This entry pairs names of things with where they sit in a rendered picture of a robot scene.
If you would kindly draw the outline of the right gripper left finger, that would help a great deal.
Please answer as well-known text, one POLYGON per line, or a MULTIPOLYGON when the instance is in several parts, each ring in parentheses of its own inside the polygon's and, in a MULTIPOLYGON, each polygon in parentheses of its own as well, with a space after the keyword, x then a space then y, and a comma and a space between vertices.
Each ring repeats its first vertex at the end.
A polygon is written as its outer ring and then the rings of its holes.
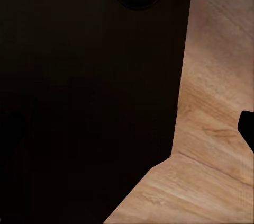
POLYGON ((27 125, 22 111, 0 117, 0 173, 26 131, 27 125))

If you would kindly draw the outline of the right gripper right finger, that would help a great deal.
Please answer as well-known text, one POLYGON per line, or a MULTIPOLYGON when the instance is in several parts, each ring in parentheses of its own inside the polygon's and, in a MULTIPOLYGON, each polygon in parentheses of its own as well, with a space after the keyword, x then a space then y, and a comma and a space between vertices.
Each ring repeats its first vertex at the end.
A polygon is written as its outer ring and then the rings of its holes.
POLYGON ((238 130, 254 152, 254 112, 241 112, 238 130))

